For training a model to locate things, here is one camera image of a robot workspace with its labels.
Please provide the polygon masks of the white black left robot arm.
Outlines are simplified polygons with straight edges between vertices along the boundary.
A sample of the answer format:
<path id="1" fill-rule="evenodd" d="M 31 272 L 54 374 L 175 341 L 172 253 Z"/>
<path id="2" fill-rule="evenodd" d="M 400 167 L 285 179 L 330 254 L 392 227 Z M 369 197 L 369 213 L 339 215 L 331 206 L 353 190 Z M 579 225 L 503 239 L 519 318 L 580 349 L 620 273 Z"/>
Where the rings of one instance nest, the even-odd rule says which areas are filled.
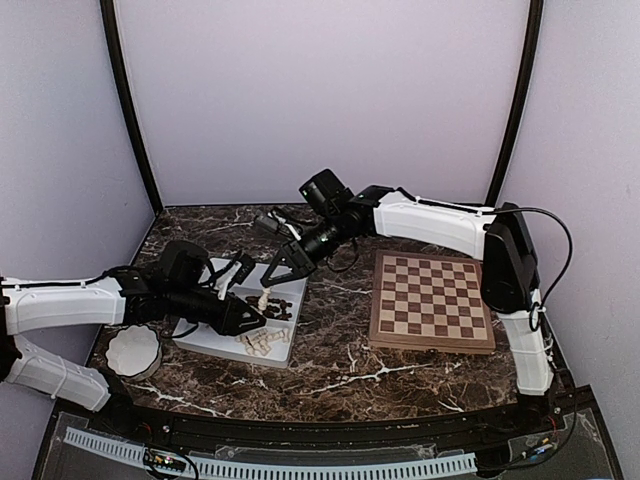
<path id="1" fill-rule="evenodd" d="M 141 427 L 140 412 L 111 374 L 70 362 L 34 346 L 24 333 L 72 325 L 143 325 L 167 316 L 205 324 L 222 336 L 237 336 L 266 319 L 234 293 L 219 294 L 202 269 L 181 271 L 115 267 L 94 279 L 1 282 L 1 379 L 101 411 L 120 436 Z"/>

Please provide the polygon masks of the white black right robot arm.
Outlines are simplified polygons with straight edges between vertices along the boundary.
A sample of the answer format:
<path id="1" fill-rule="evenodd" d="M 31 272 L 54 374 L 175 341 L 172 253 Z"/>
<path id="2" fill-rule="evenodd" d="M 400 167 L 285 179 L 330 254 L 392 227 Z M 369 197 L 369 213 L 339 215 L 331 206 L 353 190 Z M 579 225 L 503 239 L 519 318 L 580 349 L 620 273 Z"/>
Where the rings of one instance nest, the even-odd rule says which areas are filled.
<path id="1" fill-rule="evenodd" d="M 263 287 L 308 277 L 341 245 L 361 236 L 420 241 L 478 260 L 481 298 L 505 326 L 517 390 L 528 396 L 511 410 L 510 424 L 530 434 L 547 420 L 549 405 L 542 396 L 553 374 L 539 322 L 546 297 L 523 218 L 528 208 L 512 203 L 470 207 L 413 196 L 401 187 L 372 185 L 355 194 L 330 170 L 312 177 L 300 192 L 322 221 L 278 250 L 260 279 Z"/>

